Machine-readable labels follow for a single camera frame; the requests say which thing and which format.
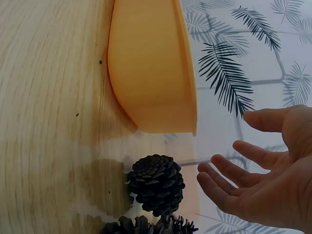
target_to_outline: wooden table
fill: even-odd
[[[137,159],[194,158],[191,135],[142,133],[119,107],[106,66],[113,4],[0,0],[0,233],[97,233],[142,214],[124,186]],[[182,171],[194,197],[195,166]]]

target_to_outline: pine cone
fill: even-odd
[[[189,223],[183,217],[176,219],[173,215],[161,218],[156,225],[150,224],[145,216],[136,217],[136,224],[124,216],[117,222],[108,223],[100,234],[193,234],[198,231],[193,222]]]
[[[185,188],[179,167],[172,157],[153,155],[141,158],[128,174],[129,192],[137,194],[145,211],[153,215],[168,216],[179,208]]]
[[[145,216],[136,217],[136,225],[131,219],[122,216],[117,222],[107,223],[100,234],[153,234],[154,228]]]

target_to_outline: palm leaf print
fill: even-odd
[[[243,116],[247,110],[253,110],[253,100],[243,94],[252,94],[251,82],[245,77],[241,65],[231,56],[237,55],[233,47],[225,42],[217,45],[207,44],[206,55],[199,60],[200,76],[206,76],[206,81],[213,79],[214,95],[218,93],[218,102],[228,108],[231,113],[235,107],[236,116]]]
[[[299,33],[300,42],[303,45],[312,45],[312,19],[300,19],[293,25],[294,29]]]
[[[235,6],[235,0],[182,0],[183,11],[206,11],[207,9],[229,8]]]
[[[211,218],[202,214],[199,216],[216,220],[217,224],[207,229],[204,233],[215,233],[215,234],[282,234],[285,232],[284,229],[273,228],[264,226],[258,223],[250,223],[237,216],[222,212],[218,207],[216,209],[218,213],[218,219]]]
[[[232,10],[232,15],[235,19],[242,18],[244,25],[246,25],[259,41],[264,40],[266,45],[269,45],[270,49],[280,52],[280,39],[277,36],[277,32],[272,29],[268,24],[264,15],[254,10],[248,10],[248,8],[242,8]]]
[[[305,67],[294,63],[284,81],[285,107],[307,104],[311,92],[311,76],[304,74]]]
[[[191,37],[198,41],[208,44],[218,44],[220,42],[227,42],[231,45],[239,57],[248,54],[248,41],[236,32],[233,28],[216,18],[210,18],[205,14],[195,12],[188,12],[186,14],[187,29]]]
[[[300,18],[299,8],[302,3],[302,0],[274,0],[274,3],[271,3],[271,8],[274,10],[274,13],[283,16],[281,23],[283,23],[286,17],[290,23],[294,24]]]

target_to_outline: human hand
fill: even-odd
[[[312,233],[312,108],[294,106],[247,112],[245,121],[263,132],[281,132],[287,152],[271,152],[244,141],[233,148],[270,170],[249,173],[221,155],[198,166],[197,180],[205,194],[223,212],[248,222]]]

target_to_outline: orange bowl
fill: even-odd
[[[142,131],[196,135],[194,68],[179,0],[116,0],[108,69],[119,103]]]

